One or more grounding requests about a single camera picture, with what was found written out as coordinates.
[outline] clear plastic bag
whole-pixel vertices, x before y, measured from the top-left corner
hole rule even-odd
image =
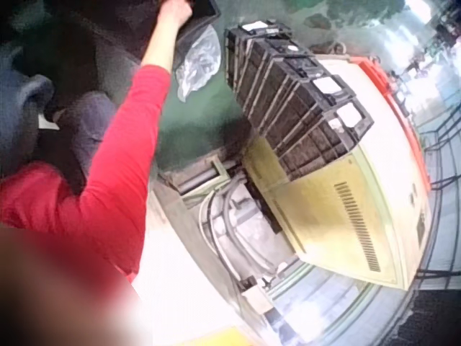
[[[178,98],[186,102],[191,92],[202,88],[221,65],[221,47],[218,34],[211,25],[194,42],[183,64],[176,70]]]

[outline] vent slot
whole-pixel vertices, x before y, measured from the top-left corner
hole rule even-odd
[[[380,272],[380,264],[377,261],[376,251],[373,247],[370,233],[368,233],[362,212],[357,205],[351,189],[349,188],[347,182],[335,184],[334,188],[338,193],[339,198],[341,198],[344,209],[346,210],[349,220],[354,227],[355,233],[359,238],[360,245],[362,245],[365,258],[367,259],[368,268],[373,272]]]

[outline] crate label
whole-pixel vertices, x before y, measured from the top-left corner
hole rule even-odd
[[[330,127],[335,130],[336,132],[339,132],[339,133],[343,133],[344,132],[344,129],[343,129],[343,124],[341,124],[341,121],[339,121],[339,119],[331,119],[328,124],[330,125]]]
[[[244,25],[242,26],[242,28],[246,31],[252,31],[255,29],[264,29],[265,27],[268,27],[268,26],[269,25],[259,20],[258,22]]]
[[[319,78],[313,83],[324,94],[334,94],[335,92],[340,92],[342,90],[342,88],[331,77]]]
[[[353,128],[362,120],[362,115],[351,102],[339,108],[336,114],[343,120],[343,123],[348,128]]]

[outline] hose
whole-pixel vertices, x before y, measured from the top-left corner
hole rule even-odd
[[[245,260],[248,262],[248,264],[251,267],[257,268],[260,272],[268,272],[270,274],[274,274],[273,268],[271,268],[271,265],[264,260],[266,263],[262,265],[257,259],[255,259],[250,252],[245,248],[245,246],[241,243],[240,239],[237,237],[237,233],[232,226],[231,223],[231,217],[229,215],[231,211],[231,198],[233,193],[236,191],[238,185],[241,183],[242,180],[242,175],[237,174],[229,183],[227,186],[227,194],[225,195],[224,198],[224,205],[223,205],[223,220],[224,220],[224,225],[225,229],[229,235],[230,240],[236,247],[238,253],[245,258]]]

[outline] red long sleeve shirt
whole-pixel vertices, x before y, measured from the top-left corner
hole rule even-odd
[[[33,163],[0,184],[0,221],[57,234],[101,254],[129,279],[138,273],[149,171],[170,75],[144,66],[109,126],[81,195],[52,166]]]

